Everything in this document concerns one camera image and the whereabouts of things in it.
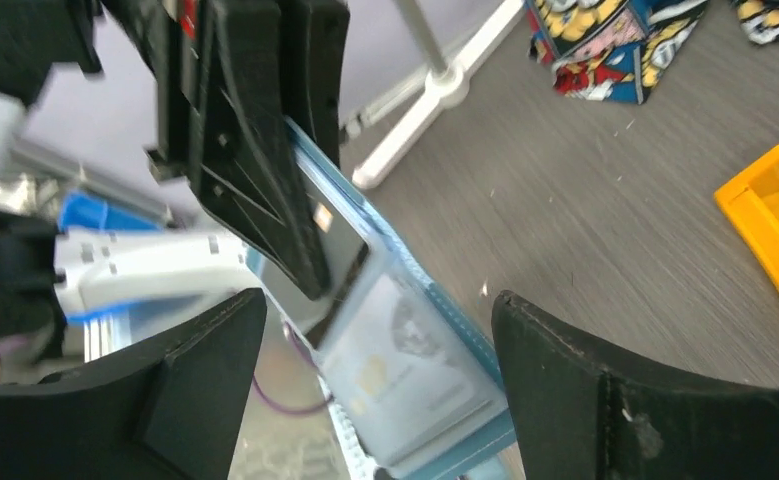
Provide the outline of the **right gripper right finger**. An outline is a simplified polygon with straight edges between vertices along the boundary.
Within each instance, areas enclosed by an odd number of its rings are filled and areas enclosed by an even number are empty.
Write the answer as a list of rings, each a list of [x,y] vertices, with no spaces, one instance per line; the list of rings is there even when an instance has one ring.
[[[684,371],[503,291],[495,350],[529,479],[779,479],[779,388]]]

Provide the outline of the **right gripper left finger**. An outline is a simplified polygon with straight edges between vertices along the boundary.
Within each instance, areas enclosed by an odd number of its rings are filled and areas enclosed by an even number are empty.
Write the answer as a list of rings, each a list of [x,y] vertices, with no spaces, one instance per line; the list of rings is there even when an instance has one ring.
[[[252,288],[32,385],[0,385],[0,479],[224,479],[266,321]]]

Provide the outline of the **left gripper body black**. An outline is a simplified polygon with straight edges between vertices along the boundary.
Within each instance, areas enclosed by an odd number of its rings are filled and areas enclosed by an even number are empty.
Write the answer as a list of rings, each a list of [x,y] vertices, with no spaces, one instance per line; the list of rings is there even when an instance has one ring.
[[[55,64],[99,74],[95,20],[109,12],[149,67],[163,47],[161,1],[0,1],[0,93],[30,106]]]

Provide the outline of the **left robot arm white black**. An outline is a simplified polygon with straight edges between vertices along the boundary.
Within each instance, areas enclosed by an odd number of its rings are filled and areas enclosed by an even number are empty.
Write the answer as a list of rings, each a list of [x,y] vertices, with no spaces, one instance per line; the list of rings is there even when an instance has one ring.
[[[0,96],[33,106],[53,69],[102,72],[95,26],[108,14],[156,83],[159,180],[184,179],[211,230],[96,234],[54,248],[52,284],[69,315],[130,301],[241,290],[253,248],[326,315],[350,261],[330,249],[330,207],[298,149],[339,161],[338,101],[350,21],[343,1],[0,1]]]

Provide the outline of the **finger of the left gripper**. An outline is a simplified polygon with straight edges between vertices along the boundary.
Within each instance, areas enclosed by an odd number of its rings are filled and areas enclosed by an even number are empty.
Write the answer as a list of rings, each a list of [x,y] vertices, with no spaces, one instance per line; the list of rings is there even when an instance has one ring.
[[[159,161],[204,209],[263,253],[306,297],[331,275],[280,86],[274,1],[178,1],[153,29]]]
[[[283,111],[338,166],[349,9],[337,0],[289,0],[278,6]]]

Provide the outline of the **blue card holder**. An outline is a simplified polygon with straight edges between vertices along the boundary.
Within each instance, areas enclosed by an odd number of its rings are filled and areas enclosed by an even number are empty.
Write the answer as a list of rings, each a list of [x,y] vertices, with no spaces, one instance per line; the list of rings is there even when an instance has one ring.
[[[296,125],[288,136],[303,176],[347,195],[364,240],[342,307],[309,346],[362,447],[397,479],[453,479],[497,456],[516,434],[490,340],[312,140]]]

